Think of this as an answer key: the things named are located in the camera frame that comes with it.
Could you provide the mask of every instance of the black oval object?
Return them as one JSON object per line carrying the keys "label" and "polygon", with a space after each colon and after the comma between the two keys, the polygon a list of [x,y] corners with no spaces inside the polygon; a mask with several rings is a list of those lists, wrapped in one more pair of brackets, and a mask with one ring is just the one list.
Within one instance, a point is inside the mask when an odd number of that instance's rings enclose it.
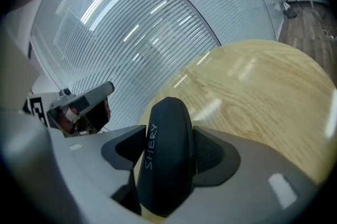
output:
{"label": "black oval object", "polygon": [[192,192],[196,174],[193,128],[185,104],[165,98],[152,107],[138,178],[140,203],[167,217]]}

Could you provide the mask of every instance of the wooden tabletop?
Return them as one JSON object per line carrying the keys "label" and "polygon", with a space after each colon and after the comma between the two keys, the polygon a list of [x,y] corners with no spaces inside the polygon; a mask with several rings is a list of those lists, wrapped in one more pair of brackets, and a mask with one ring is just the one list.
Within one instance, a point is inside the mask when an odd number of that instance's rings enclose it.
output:
{"label": "wooden tabletop", "polygon": [[265,143],[317,184],[335,161],[337,90],[316,62],[288,45],[244,41],[195,58],[158,91],[140,124],[167,96],[185,103],[193,126]]}

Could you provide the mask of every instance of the round wooden table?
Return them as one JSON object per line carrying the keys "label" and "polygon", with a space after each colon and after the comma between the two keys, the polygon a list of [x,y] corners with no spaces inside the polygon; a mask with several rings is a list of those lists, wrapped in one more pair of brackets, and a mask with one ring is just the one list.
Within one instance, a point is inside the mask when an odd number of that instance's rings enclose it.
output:
{"label": "round wooden table", "polygon": [[265,143],[316,184],[335,162],[337,90],[315,61],[288,45],[243,41],[195,58],[158,91],[140,124],[167,96],[185,103],[193,126]]}

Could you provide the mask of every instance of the wooden floor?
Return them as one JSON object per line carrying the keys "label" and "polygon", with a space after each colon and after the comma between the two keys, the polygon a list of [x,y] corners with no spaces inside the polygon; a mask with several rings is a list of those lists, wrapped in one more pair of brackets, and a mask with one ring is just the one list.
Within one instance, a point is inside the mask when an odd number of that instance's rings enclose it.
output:
{"label": "wooden floor", "polygon": [[332,42],[323,35],[337,35],[337,19],[332,11],[323,5],[291,5],[297,13],[294,19],[284,20],[279,42],[288,44],[313,58],[330,76],[337,87],[337,42]]}

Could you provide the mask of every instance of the white cable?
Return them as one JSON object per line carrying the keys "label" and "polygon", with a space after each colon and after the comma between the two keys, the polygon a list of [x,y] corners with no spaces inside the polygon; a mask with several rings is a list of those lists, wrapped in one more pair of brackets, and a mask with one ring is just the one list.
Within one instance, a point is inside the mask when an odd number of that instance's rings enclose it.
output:
{"label": "white cable", "polygon": [[337,42],[337,37],[333,37],[332,35],[329,36],[327,30],[322,30],[322,33],[323,33],[324,36],[326,36],[327,38],[329,38],[329,39],[332,40],[333,42]]}

